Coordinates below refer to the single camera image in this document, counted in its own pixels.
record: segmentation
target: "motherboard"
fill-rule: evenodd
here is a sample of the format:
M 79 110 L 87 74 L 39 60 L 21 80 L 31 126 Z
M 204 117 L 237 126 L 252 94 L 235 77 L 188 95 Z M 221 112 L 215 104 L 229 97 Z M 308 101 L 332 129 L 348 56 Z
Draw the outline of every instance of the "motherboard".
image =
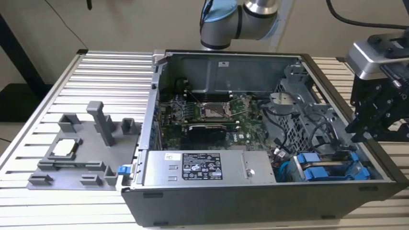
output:
M 160 104 L 164 150 L 273 148 L 253 96 L 231 93 L 219 98 L 225 101 L 188 92 Z

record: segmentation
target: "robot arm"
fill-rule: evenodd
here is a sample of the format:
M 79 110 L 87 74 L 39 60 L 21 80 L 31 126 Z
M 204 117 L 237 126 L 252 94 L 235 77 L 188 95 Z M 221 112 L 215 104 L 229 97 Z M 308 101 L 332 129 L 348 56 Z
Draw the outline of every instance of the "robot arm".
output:
M 205 50 L 223 50 L 232 39 L 260 40 L 277 27 L 279 0 L 208 0 L 201 15 L 201 44 Z

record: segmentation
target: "white component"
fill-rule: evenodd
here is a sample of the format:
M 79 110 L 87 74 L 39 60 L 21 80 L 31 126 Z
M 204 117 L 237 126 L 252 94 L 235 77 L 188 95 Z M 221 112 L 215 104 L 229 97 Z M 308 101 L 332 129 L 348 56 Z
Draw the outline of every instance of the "white component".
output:
M 220 61 L 219 67 L 229 67 L 229 62 L 228 61 Z
M 59 140 L 56 147 L 52 150 L 53 155 L 65 157 L 71 154 L 75 145 L 76 141 L 73 139 Z
M 165 153 L 165 161 L 180 161 L 181 154 L 180 153 Z

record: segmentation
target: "white wall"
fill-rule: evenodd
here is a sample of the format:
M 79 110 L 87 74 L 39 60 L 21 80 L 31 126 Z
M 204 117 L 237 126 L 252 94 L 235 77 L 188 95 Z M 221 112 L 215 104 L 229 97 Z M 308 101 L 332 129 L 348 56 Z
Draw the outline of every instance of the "white wall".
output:
M 203 0 L 48 0 L 92 50 L 200 49 Z M 0 0 L 0 13 L 47 82 L 83 47 L 43 0 Z M 267 51 L 267 41 L 233 41 L 232 49 Z
M 401 0 L 332 0 L 337 13 L 348 19 L 409 26 Z M 296 0 L 279 52 L 308 53 L 316 57 L 344 57 L 355 40 L 402 30 L 367 28 L 333 18 L 325 0 Z

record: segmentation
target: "black pole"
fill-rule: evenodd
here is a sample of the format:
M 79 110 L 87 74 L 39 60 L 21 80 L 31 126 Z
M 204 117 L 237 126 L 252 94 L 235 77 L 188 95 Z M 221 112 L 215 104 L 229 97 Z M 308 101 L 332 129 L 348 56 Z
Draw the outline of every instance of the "black pole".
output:
M 8 24 L 0 14 L 0 46 L 17 68 L 29 89 L 39 99 L 43 99 L 48 92 L 48 87 L 40 77 L 32 61 L 28 58 L 24 49 L 15 37 L 15 34 L 8 27 Z

